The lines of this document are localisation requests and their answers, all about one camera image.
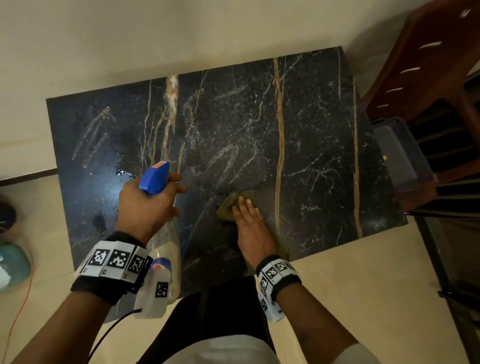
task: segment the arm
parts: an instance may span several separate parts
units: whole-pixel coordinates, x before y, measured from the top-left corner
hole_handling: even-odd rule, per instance
[[[275,242],[252,202],[239,198],[233,207],[238,227],[239,247],[252,266],[276,254]],[[300,283],[282,289],[276,302],[287,316],[308,363],[332,363],[346,348],[358,341]]]
[[[180,175],[170,173],[169,184],[156,196],[139,190],[139,180],[125,183],[120,192],[115,231],[127,233],[145,246],[167,220],[180,215],[173,207],[176,193],[187,190],[176,183],[180,179]],[[110,308],[109,303],[93,293],[70,293],[12,364],[85,364]]]

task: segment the marble surface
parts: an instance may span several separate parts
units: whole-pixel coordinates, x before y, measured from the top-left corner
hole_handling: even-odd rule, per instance
[[[406,223],[340,47],[47,100],[75,267],[112,232],[123,182],[183,175],[181,295],[247,274],[216,209],[255,189],[292,260]],[[122,298],[110,319],[132,308]]]

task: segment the teal container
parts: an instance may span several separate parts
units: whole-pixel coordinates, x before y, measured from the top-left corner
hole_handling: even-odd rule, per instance
[[[32,268],[24,251],[17,245],[0,245],[0,291],[16,286],[30,276]]]

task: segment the floor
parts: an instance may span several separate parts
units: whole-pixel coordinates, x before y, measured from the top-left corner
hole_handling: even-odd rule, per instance
[[[9,363],[67,296],[73,266],[57,176],[2,187],[0,195],[20,213],[9,238],[31,252],[35,264],[30,295],[7,352]],[[312,294],[383,364],[468,363],[447,305],[436,294],[438,281],[418,228],[413,219],[409,222],[293,266]],[[28,282],[0,293],[1,356],[27,288]],[[125,319],[91,363],[134,363],[167,316]],[[99,335],[110,325],[105,324]],[[270,331],[282,364],[305,363],[286,319],[271,325]]]

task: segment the beige wall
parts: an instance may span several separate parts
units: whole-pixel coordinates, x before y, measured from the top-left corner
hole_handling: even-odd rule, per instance
[[[55,168],[45,99],[342,45],[364,93],[425,0],[20,0],[0,11],[0,180]]]

